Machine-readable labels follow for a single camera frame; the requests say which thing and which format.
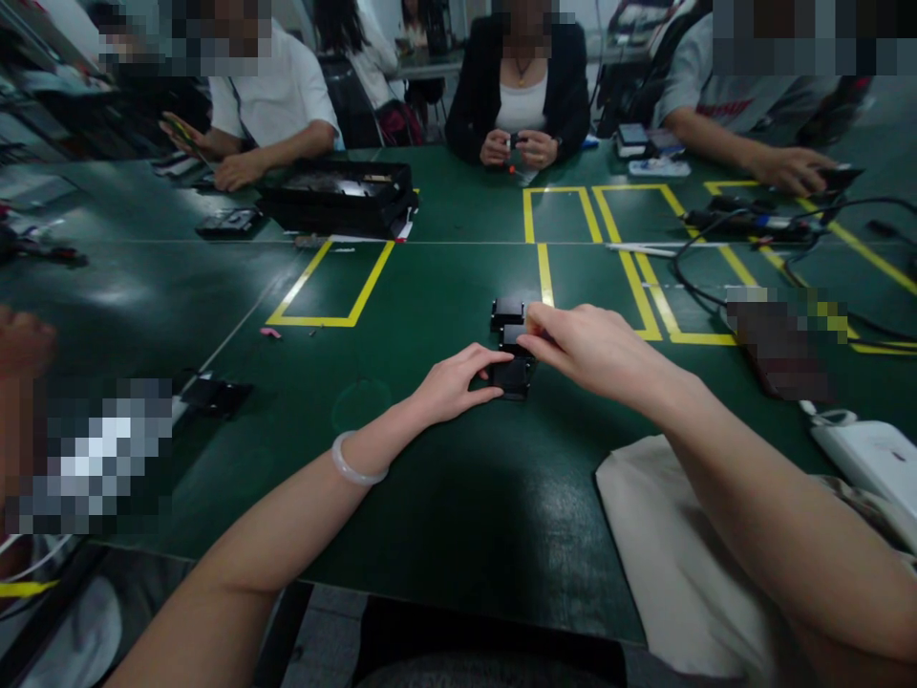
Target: white jade bangle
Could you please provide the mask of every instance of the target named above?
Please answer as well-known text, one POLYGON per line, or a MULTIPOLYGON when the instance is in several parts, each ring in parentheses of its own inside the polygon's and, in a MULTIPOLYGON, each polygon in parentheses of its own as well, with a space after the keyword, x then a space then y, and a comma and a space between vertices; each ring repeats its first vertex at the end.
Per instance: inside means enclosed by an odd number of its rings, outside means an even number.
POLYGON ((348 432, 339 435, 337 440, 334 441, 334 444, 331 445, 331 460, 334 461, 334 467, 337 468, 338 473, 344 476, 345 480, 353 484, 363 485, 364 487, 372 487, 375 484, 381 483, 389 474, 388 468, 386 468, 378 475, 365 476, 362 473, 357 473, 347 465, 346 461, 344 461, 344 455, 341 454, 341 444, 343 444, 344 440, 346 440, 352 434, 353 432, 348 432))

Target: woman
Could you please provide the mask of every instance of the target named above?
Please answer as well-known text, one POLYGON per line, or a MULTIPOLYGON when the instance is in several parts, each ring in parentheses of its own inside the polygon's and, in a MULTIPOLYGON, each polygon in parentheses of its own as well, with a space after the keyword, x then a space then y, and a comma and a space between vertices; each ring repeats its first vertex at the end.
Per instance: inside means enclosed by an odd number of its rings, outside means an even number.
POLYGON ((510 0, 476 19, 465 48, 446 140, 465 161, 501 165, 511 134, 523 162, 542 170, 580 150, 589 130, 586 39, 552 19, 548 0, 510 0))
MULTIPOLYGON (((530 334, 519 338, 521 346, 665 433, 716 532, 790 621, 824 684, 917 685, 917 580, 854 510, 734 416, 700 378, 641 339, 618 313, 533 303, 526 322, 530 334)), ((494 387, 469 391, 468 385, 488 365, 511 358, 471 345, 434 366, 410 397, 358 432, 342 435, 275 488, 193 569, 108 688, 251 685, 280 592, 328 546, 417 435, 501 395, 494 387)), ((471 666, 465 662, 460 673, 435 675, 427 667, 426 682, 412 682, 416 673, 392 666, 380 672, 387 682, 374 675, 361 685, 596 685, 523 683, 506 672, 498 682, 493 675, 473 675, 471 666)))
MULTIPOLYGON (((404 22, 404 37, 415 50, 427 48, 426 2, 423 0, 401 0, 401 19, 404 22)), ((430 121, 427 106, 436 105, 442 99, 445 79, 415 79, 408 82, 404 96, 420 113, 424 128, 430 121)))
POLYGON ((392 99, 386 76, 398 70, 395 48, 356 0, 316 0, 315 28, 324 52, 351 61, 374 110, 392 99))

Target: power strip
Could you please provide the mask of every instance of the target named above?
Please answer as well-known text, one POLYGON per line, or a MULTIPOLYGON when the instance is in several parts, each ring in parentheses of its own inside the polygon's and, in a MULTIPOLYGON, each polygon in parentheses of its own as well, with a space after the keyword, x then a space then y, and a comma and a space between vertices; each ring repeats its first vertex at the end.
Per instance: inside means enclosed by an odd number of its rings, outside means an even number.
POLYGON ((855 486, 885 497, 917 526, 917 447, 894 425, 816 425, 812 437, 855 486))

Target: desk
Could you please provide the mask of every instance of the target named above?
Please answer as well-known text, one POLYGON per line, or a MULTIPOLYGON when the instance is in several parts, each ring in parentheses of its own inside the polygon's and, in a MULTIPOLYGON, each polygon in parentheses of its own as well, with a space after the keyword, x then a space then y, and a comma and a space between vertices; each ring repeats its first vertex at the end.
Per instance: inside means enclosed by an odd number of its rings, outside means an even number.
MULTIPOLYGON (((606 34, 603 31, 586 32, 586 62, 588 64, 643 63, 650 59, 649 46, 605 46, 606 34)), ((430 55, 425 49, 415 50, 400 60, 398 71, 390 81, 401 81, 425 78, 443 78, 457 75, 461 71, 464 50, 454 50, 445 55, 430 55)))
MULTIPOLYGON (((857 195, 908 189, 917 172, 914 144, 901 145, 893 128, 858 137, 837 153, 869 168, 857 195)), ((834 472, 797 406, 759 391, 742 353, 675 286, 663 261, 634 260, 596 243, 609 236, 677 241, 686 234, 673 205, 701 207, 711 189, 760 189, 731 188, 732 175, 698 161, 687 180, 636 182, 606 144, 525 191, 440 147, 385 149, 377 159, 412 165, 421 209, 410 240, 355 245, 350 253, 332 246, 320 262, 314 250, 291 248, 274 224, 245 244, 194 234, 201 218, 219 206, 250 204, 253 192, 223 198, 173 190, 140 162, 56 167, 83 189, 57 234, 87 253, 90 265, 19 260, 0 269, 3 299, 60 330, 53 374, 168 377, 222 347, 209 367, 255 385, 233 421, 194 419, 176 436, 170 508, 152 522, 125 519, 110 544, 200 557, 330 446, 348 419, 368 415, 374 398, 407 396, 433 363, 470 341, 496 348, 488 326, 497 296, 620 311, 803 470, 834 472), (362 312, 354 310, 358 301, 362 312), (354 312, 353 327, 326 320, 354 312), (283 339, 259 334, 268 321, 283 339), (354 399, 354 389, 365 394, 354 399)), ((799 273, 889 326, 917 330, 907 252, 863 229, 877 214, 843 214, 839 233, 799 273)), ((894 211, 883 217, 903 219, 894 211)), ((747 246, 699 250, 686 272, 720 293, 743 279, 782 286, 770 257, 747 246)), ((845 407, 917 440, 913 363, 847 346, 826 361, 845 407)), ((610 449, 653 432, 644 419, 541 366, 528 402, 491 403, 414 442, 304 577, 643 643, 593 473, 610 449)))

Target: gray floor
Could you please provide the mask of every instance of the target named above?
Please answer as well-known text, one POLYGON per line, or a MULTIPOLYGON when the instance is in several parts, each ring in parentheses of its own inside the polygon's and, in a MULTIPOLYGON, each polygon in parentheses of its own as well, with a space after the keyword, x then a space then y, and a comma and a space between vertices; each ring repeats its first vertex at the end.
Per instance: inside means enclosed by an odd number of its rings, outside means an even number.
MULTIPOLYGON (((360 652, 366 595, 315 586, 283 688, 348 688, 360 652)), ((629 688, 696 688, 661 661, 625 646, 629 688)))

